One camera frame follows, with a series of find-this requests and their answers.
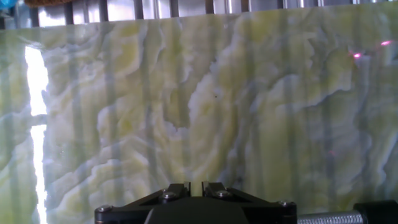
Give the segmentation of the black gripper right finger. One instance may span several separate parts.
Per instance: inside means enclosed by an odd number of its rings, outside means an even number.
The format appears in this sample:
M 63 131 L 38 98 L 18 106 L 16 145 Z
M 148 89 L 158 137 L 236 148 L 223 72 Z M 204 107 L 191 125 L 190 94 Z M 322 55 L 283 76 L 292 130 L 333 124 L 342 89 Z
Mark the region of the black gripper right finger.
M 204 181 L 202 196 L 222 200 L 237 205 L 249 223 L 296 224 L 296 204 L 282 200 L 268 202 L 232 187 L 225 187 L 221 182 Z

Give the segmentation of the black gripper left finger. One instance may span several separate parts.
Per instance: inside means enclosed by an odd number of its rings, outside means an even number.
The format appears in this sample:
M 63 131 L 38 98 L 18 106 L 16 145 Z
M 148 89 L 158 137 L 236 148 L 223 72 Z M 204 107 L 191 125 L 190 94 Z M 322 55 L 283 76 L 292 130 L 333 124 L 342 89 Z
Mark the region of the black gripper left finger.
M 99 206 L 95 209 L 94 223 L 144 223 L 153 208 L 189 197 L 190 182 L 170 184 L 166 189 L 160 189 L 122 207 Z

